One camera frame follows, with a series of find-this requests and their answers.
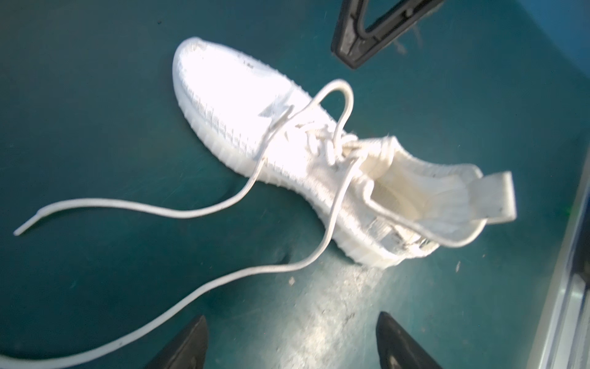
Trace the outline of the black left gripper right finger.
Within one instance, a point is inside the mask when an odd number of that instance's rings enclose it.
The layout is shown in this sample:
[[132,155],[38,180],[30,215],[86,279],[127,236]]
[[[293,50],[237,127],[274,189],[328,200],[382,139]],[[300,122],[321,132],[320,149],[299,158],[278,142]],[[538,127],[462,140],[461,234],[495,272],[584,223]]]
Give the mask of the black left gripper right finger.
[[376,323],[376,344],[382,369],[442,369],[387,312]]

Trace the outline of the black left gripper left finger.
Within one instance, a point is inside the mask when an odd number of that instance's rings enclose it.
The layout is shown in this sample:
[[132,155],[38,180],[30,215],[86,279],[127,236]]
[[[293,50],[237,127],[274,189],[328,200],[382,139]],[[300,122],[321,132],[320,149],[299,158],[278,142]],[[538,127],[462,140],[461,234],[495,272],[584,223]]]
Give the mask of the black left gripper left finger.
[[209,330],[204,315],[191,320],[145,369],[203,369],[208,348]]

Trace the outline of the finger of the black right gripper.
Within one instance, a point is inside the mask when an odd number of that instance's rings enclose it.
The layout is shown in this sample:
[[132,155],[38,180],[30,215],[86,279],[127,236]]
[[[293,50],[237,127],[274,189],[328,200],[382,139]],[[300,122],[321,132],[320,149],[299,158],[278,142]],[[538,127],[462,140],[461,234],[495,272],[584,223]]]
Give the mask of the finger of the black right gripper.
[[432,14],[443,0],[405,0],[366,25],[369,2],[343,1],[330,46],[331,52],[347,67],[356,70],[378,52]]

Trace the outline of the white knit sneaker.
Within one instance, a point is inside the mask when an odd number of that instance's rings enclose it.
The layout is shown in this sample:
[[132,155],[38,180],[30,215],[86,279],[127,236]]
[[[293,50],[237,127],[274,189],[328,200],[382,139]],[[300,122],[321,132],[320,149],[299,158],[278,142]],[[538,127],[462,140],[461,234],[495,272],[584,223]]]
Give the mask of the white knit sneaker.
[[189,38],[172,67],[178,104],[207,149],[249,177],[298,193],[327,221],[358,155],[333,240],[352,260],[385,269],[460,248],[488,224],[516,218],[510,172],[484,175],[472,164],[438,165],[410,155],[393,136],[360,139],[294,81],[227,46]]

